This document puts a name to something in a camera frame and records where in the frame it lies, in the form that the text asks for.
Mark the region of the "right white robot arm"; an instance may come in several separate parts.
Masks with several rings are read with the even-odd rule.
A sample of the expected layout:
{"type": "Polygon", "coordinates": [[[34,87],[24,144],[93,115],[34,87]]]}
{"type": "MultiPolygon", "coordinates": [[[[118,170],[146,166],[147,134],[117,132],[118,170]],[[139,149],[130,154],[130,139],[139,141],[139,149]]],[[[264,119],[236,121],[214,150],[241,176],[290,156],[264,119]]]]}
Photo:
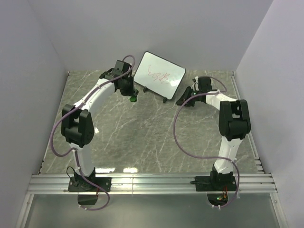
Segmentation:
{"type": "Polygon", "coordinates": [[[225,95],[227,89],[213,89],[212,77],[197,76],[193,85],[188,86],[176,102],[180,107],[193,107],[196,102],[204,102],[219,111],[218,129],[221,145],[218,156],[212,166],[210,176],[196,176],[192,184],[196,191],[237,191],[238,181],[233,171],[236,154],[240,144],[251,131],[251,122],[247,101],[237,100],[225,95]]]}

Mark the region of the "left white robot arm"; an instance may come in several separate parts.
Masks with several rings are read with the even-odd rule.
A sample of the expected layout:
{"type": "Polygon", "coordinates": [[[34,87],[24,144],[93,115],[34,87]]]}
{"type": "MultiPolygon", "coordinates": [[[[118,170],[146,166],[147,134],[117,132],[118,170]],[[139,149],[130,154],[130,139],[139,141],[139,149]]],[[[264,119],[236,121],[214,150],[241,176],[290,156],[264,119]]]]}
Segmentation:
{"type": "Polygon", "coordinates": [[[74,105],[65,105],[62,110],[61,134],[74,150],[76,164],[71,182],[81,191],[94,191],[98,183],[89,146],[95,134],[93,117],[116,91],[129,97],[131,102],[137,102],[138,90],[135,89],[132,72],[131,64],[117,60],[113,68],[100,75],[96,85],[81,100],[74,105]]]}

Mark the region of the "green whiteboard eraser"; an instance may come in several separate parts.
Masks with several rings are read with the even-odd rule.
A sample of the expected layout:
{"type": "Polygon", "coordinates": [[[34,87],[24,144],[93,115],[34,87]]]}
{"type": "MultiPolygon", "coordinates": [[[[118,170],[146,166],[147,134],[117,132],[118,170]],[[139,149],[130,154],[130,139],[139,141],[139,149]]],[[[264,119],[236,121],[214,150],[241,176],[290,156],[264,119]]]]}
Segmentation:
{"type": "Polygon", "coordinates": [[[137,89],[135,89],[134,93],[129,98],[130,102],[133,102],[133,103],[137,102],[138,93],[139,93],[139,91],[137,89]]]}

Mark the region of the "small whiteboard black frame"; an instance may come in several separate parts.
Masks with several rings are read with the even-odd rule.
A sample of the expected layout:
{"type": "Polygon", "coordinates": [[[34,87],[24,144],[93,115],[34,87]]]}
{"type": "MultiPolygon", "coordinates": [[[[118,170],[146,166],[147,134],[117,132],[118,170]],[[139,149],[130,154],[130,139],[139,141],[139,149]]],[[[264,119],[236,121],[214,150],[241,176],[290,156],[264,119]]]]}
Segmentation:
{"type": "Polygon", "coordinates": [[[143,86],[143,92],[152,91],[165,103],[174,97],[185,74],[185,68],[146,51],[135,71],[134,81],[143,86]]]}

